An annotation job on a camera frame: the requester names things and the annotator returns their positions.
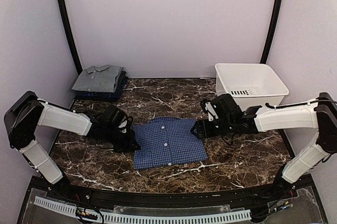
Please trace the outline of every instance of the black metal pole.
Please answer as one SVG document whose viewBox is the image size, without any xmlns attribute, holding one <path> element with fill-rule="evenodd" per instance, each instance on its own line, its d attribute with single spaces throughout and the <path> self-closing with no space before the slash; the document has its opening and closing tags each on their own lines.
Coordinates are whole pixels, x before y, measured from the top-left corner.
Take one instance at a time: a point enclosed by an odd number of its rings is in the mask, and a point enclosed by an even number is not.
<svg viewBox="0 0 337 224">
<path fill-rule="evenodd" d="M 61 14 L 62 22 L 63 22 L 64 32 L 68 40 L 70 52 L 72 54 L 72 58 L 73 58 L 77 73 L 80 74 L 83 71 L 83 68 L 80 62 L 80 58 L 78 57 L 72 29 L 70 27 L 70 22 L 68 18 L 65 1 L 64 0 L 57 0 L 57 1 L 58 1 L 58 7 L 60 8 L 60 14 Z"/>
<path fill-rule="evenodd" d="M 274 33 L 276 29 L 277 19 L 279 18 L 280 8 L 281 8 L 281 1 L 282 0 L 275 0 L 274 1 L 274 7 L 273 7 L 273 13 L 272 17 L 270 19 L 270 25 L 268 29 L 267 39 L 264 44 L 263 53 L 261 56 L 260 63 L 266 64 L 268 60 L 268 55 L 270 52 L 270 48 L 272 46 Z"/>
</svg>

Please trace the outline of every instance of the blue folded cloth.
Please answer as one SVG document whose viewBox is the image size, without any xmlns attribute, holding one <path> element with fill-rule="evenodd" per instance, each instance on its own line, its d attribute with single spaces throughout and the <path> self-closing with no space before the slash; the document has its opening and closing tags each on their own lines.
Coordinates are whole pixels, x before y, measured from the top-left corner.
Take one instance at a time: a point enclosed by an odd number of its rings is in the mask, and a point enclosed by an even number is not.
<svg viewBox="0 0 337 224">
<path fill-rule="evenodd" d="M 160 117 L 148 124 L 135 125 L 134 168 L 148 169 L 173 164 L 185 164 L 207 159 L 203 142 L 191 133 L 194 119 Z"/>
</svg>

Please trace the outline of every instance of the wire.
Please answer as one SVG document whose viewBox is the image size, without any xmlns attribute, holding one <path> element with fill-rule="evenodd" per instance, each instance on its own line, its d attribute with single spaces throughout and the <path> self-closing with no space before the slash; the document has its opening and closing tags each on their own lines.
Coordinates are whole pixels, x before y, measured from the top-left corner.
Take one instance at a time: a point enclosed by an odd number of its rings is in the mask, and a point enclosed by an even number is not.
<svg viewBox="0 0 337 224">
<path fill-rule="evenodd" d="M 232 136 L 232 139 L 231 139 L 230 142 L 226 141 L 226 140 L 223 138 L 223 135 L 221 135 L 221 139 L 222 139 L 228 146 L 231 146 L 231 145 L 233 145 L 234 135 Z"/>
<path fill-rule="evenodd" d="M 322 163 L 327 162 L 327 161 L 330 159 L 331 156 L 332 156 L 332 154 L 330 154 L 326 159 L 323 159 L 323 160 L 322 160 Z"/>
<path fill-rule="evenodd" d="M 80 197 L 79 197 L 77 194 L 75 194 L 75 197 L 76 197 L 77 200 L 80 202 Z"/>
<path fill-rule="evenodd" d="M 263 213 L 269 211 L 271 208 L 275 207 L 281 200 L 282 200 L 283 196 L 277 201 L 275 202 L 274 204 L 272 204 L 270 207 L 268 207 L 266 210 L 260 212 L 259 214 L 257 215 L 253 215 L 252 217 L 258 217 L 258 218 L 262 218 L 264 217 L 265 215 L 262 215 Z"/>
<path fill-rule="evenodd" d="M 297 103 L 297 104 L 285 104 L 285 105 L 278 105 L 278 106 L 272 106 L 269 103 L 266 103 L 265 106 L 267 106 L 270 109 L 283 109 L 283 108 L 295 107 L 295 106 L 300 106 L 300 105 L 314 104 L 318 102 L 329 102 L 329 103 L 337 104 L 337 101 L 335 100 L 323 100 L 323 99 L 318 98 L 317 100 L 310 101 L 310 102 L 303 102 L 303 103 Z"/>
<path fill-rule="evenodd" d="M 86 212 L 86 208 L 84 208 L 83 211 L 82 211 L 82 210 L 79 209 L 79 207 L 77 207 L 76 208 L 76 216 L 79 217 L 80 220 L 78 220 L 78 221 L 81 222 L 82 224 L 92 224 L 97 220 L 97 216 L 95 216 L 96 219 L 93 219 L 93 221 L 88 221 L 88 220 L 83 219 L 83 216 L 85 218 L 88 218 L 88 216 L 91 216 L 91 214 Z"/>
<path fill-rule="evenodd" d="M 285 209 L 285 208 L 283 208 L 283 207 L 285 207 L 285 206 L 288 206 L 289 205 L 289 202 L 291 202 L 292 200 L 293 200 L 293 198 L 294 198 L 294 193 L 290 190 L 289 191 L 289 193 L 290 193 L 290 195 L 291 195 L 291 199 L 289 200 L 289 201 L 286 201 L 286 202 L 284 202 L 282 205 L 280 205 L 280 206 L 278 206 L 277 207 L 277 209 L 278 210 L 275 210 L 275 209 L 273 209 L 273 211 L 272 212 L 269 212 L 269 213 L 266 213 L 265 215 L 262 215 L 263 213 L 265 213 L 265 212 L 267 212 L 267 211 L 269 211 L 269 210 L 271 210 L 272 208 L 274 208 L 282 199 L 283 199 L 283 197 L 286 195 L 286 193 L 277 201 L 277 202 L 275 202 L 274 204 L 272 204 L 270 207 L 268 207 L 266 210 L 264 210 L 264 211 L 262 211 L 262 212 L 260 212 L 260 213 L 258 213 L 258 214 L 256 214 L 256 215 L 253 215 L 252 216 L 252 218 L 253 217 L 257 217 L 257 218 L 265 218 L 265 217 L 267 217 L 267 216 L 269 216 L 269 215 L 272 215 L 273 213 L 275 213 L 275 212 L 278 212 L 278 211 L 280 211 L 280 210 L 283 210 L 283 209 Z"/>
<path fill-rule="evenodd" d="M 86 204 L 86 203 L 83 203 L 83 202 L 78 202 L 78 201 L 76 201 L 76 200 L 67 199 L 67 198 L 65 198 L 64 196 L 60 195 L 60 194 L 59 194 L 53 187 L 50 187 L 50 189 L 51 189 L 52 191 L 54 191 L 59 197 L 61 197 L 61 198 L 64 199 L 65 201 L 67 201 L 67 202 L 72 202 L 72 203 L 76 204 L 77 207 L 79 207 L 80 204 L 82 204 L 82 205 L 87 206 L 87 207 L 89 207 L 90 209 L 94 210 L 95 212 L 97 212 L 97 213 L 101 216 L 101 218 L 102 218 L 101 224 L 104 224 L 104 216 L 103 216 L 103 214 L 101 213 L 101 211 L 99 211 L 99 210 L 97 209 L 97 207 L 93 207 L 93 206 L 91 206 L 91 205 L 89 205 L 89 204 Z"/>
</svg>

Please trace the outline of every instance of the white cable tray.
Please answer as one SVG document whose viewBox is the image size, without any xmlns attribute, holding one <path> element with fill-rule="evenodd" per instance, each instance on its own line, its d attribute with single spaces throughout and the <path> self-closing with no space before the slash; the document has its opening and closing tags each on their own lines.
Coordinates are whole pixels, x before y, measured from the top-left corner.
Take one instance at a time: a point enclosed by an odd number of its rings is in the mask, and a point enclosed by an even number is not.
<svg viewBox="0 0 337 224">
<path fill-rule="evenodd" d="M 35 197 L 35 205 L 48 209 L 59 214 L 77 218 L 75 215 L 76 205 L 61 203 L 48 198 Z M 88 213 L 98 215 L 94 210 L 87 210 Z M 222 224 L 235 223 L 244 220 L 251 220 L 251 211 L 242 210 L 236 212 L 220 213 L 216 215 L 187 216 L 187 217 L 156 217 L 156 216 L 134 216 L 121 215 L 118 213 L 101 211 L 104 223 L 126 223 L 126 224 Z M 98 216 L 96 223 L 101 223 L 101 216 Z"/>
</svg>

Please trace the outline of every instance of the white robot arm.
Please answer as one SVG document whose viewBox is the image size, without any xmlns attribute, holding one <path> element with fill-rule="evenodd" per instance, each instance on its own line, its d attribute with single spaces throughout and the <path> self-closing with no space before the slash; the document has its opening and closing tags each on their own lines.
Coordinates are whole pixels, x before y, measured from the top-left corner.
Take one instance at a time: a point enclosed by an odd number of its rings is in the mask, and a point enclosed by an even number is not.
<svg viewBox="0 0 337 224">
<path fill-rule="evenodd" d="M 212 101 L 203 100 L 201 106 L 209 115 L 192 128 L 199 138 L 229 133 L 259 133 L 275 129 L 314 128 L 318 133 L 290 162 L 283 166 L 274 180 L 274 196 L 281 197 L 308 170 L 337 152 L 337 106 L 329 94 L 307 102 L 249 107 L 241 111 L 229 94 Z"/>
<path fill-rule="evenodd" d="M 51 184 L 66 176 L 35 139 L 38 125 L 109 141 L 116 152 L 140 149 L 131 129 L 132 117 L 114 105 L 95 117 L 49 104 L 28 91 L 7 111 L 4 121 L 11 148 L 22 153 Z"/>
</svg>

